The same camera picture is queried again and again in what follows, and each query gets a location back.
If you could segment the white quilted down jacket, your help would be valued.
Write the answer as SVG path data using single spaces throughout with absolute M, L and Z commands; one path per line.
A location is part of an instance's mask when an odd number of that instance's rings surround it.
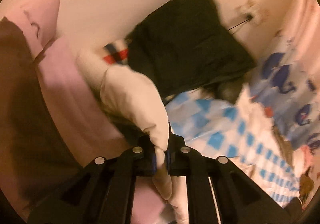
M 188 223 L 185 178 L 170 176 L 165 163 L 170 126 L 154 83 L 128 65 L 107 64 L 92 51 L 78 52 L 76 64 L 89 86 L 99 95 L 104 111 L 129 120 L 149 135 L 156 155 L 153 183 L 173 207 L 176 222 Z

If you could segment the blue white checkered storage bag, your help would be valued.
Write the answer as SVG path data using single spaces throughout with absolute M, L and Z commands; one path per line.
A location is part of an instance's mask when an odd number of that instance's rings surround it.
M 254 182 L 282 207 L 299 196 L 299 178 L 281 156 L 272 121 L 262 105 L 251 101 L 247 84 L 235 105 L 201 99 L 198 91 L 191 91 L 165 108 L 172 132 L 189 147 L 209 158 L 235 158 L 240 169 L 251 166 Z

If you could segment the brown blanket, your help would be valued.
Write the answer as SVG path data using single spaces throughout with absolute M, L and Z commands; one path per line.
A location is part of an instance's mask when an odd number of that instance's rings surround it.
M 1 190 L 24 219 L 82 167 L 44 102 L 22 31 L 1 20 Z

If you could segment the pink pillow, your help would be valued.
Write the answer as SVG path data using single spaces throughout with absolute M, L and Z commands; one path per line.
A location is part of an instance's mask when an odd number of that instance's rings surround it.
M 130 145 L 82 78 L 66 39 L 56 37 L 59 7 L 60 0 L 17 0 L 3 18 L 22 31 L 52 121 L 71 155 L 84 167 L 98 156 L 115 158 Z M 152 178 L 137 181 L 132 223 L 153 223 L 164 209 L 165 199 Z

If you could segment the pink whale pattern curtain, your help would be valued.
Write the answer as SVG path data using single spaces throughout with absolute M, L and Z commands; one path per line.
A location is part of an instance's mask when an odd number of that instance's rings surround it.
M 319 183 L 319 4 L 292 0 L 249 82 L 261 107 L 258 175 L 268 195 L 285 206 L 309 202 Z

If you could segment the black folded garment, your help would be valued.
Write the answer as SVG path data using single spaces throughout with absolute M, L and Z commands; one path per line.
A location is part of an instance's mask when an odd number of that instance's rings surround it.
M 128 65 L 150 78 L 162 98 L 241 78 L 255 67 L 221 24 L 214 0 L 170 0 L 130 32 Z

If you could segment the white wall socket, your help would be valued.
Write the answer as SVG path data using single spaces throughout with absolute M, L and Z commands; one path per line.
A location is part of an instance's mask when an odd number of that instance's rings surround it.
M 260 25 L 265 22 L 269 17 L 268 9 L 261 8 L 255 0 L 247 0 L 244 4 L 236 8 L 239 15 L 249 19 L 249 22 L 255 25 Z

